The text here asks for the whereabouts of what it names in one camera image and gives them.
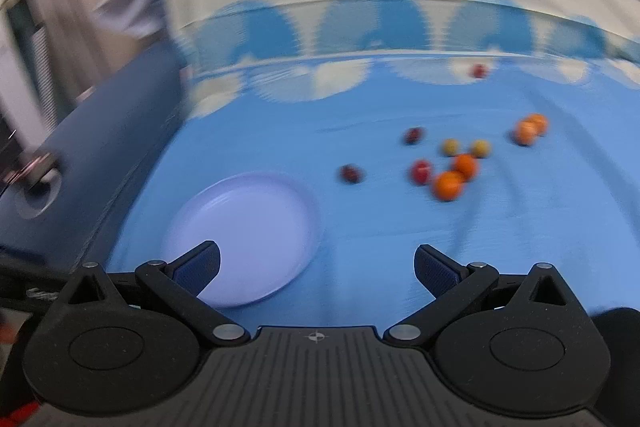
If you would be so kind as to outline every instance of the small yellow ball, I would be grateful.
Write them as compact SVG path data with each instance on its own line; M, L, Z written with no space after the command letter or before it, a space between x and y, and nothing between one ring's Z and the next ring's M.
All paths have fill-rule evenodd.
M476 140L469 147L469 152L476 158L488 158L491 156L491 144L488 140Z
M442 142L442 154L445 156L456 156L460 150L460 143L453 138L447 138Z

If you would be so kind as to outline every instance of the orange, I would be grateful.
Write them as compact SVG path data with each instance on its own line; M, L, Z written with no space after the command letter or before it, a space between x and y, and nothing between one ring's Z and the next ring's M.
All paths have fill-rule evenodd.
M465 182L468 182L478 174L478 161L470 154L459 154L453 159L451 170L462 174Z
M519 145L533 145L538 137L538 126L532 121L521 120L513 130L513 139Z
M453 201L465 185L462 174L455 171L443 172L433 183L433 194L441 201Z
M549 129L549 121L542 114L534 113L530 114L527 118L527 121L533 122L535 126L538 128L538 134L543 136L546 134L546 130Z

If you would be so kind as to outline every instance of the screw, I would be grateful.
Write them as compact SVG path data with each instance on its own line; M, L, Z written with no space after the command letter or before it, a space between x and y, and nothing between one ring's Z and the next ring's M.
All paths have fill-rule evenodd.
M398 324L389 328L389 334L397 341L413 341L421 333L420 328L411 324Z
M221 341L236 341L244 335L244 328L237 324L220 324L213 328L213 336Z

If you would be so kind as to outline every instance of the dark red fruit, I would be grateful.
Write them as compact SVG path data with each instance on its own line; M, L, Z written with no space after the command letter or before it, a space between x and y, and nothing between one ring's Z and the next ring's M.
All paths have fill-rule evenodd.
M422 127L411 127L406 133L404 133L404 143L407 145L413 145L422 138Z
M417 185L426 185L431 178L431 164L427 160L418 160L411 167L411 179Z
M362 171L355 165L344 165L340 167L340 178L347 183L360 183L362 181Z
M487 70L484 64L475 64L471 69L471 76L474 78L485 78L486 74Z

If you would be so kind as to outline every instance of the black gripper base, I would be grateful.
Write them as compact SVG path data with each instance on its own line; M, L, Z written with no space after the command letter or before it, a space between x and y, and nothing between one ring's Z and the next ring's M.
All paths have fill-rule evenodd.
M383 344L372 328L262 328L239 347L214 350L186 388L118 417L72 415L45 405L26 427L599 427L583 410L514 419L465 403L417 349Z

